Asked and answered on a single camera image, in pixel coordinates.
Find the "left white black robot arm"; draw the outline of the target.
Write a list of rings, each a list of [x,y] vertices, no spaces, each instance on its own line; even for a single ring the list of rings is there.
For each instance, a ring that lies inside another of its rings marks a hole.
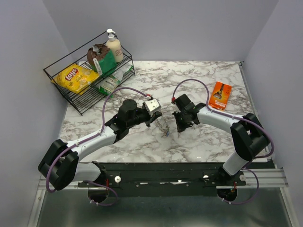
[[[159,101],[154,98],[145,101],[142,107],[127,99],[101,129],[69,142],[55,140],[38,165],[38,171],[46,178],[46,186],[53,187],[49,191],[62,190],[73,181],[88,180],[95,187],[101,186],[105,181],[101,166],[79,162],[98,149],[120,141],[134,126],[145,123],[150,127],[161,117],[160,109]]]

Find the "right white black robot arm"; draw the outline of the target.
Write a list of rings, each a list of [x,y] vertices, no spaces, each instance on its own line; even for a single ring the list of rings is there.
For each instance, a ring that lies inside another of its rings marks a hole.
[[[231,134],[235,151],[218,173],[218,181],[223,185],[233,182],[235,174],[269,145],[268,137],[252,113],[245,116],[229,115],[211,109],[204,103],[195,105],[185,94],[173,98],[172,103],[178,108],[173,113],[178,132],[194,124],[207,124]]]

